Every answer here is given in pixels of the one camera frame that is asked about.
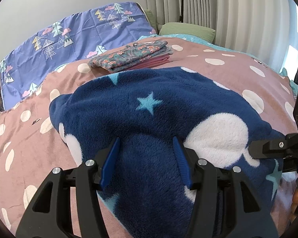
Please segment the person's right hand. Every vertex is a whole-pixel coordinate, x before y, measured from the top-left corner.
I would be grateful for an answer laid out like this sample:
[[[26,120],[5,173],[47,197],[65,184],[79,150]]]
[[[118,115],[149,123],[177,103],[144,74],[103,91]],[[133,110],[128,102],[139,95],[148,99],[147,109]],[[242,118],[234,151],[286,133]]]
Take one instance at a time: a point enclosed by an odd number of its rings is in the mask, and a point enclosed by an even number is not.
[[[298,207],[298,189],[295,189],[295,192],[294,192],[293,198],[292,198],[292,204],[291,204],[291,214],[290,214],[291,222],[294,222],[294,220],[297,217],[297,214],[295,213],[297,207]]]

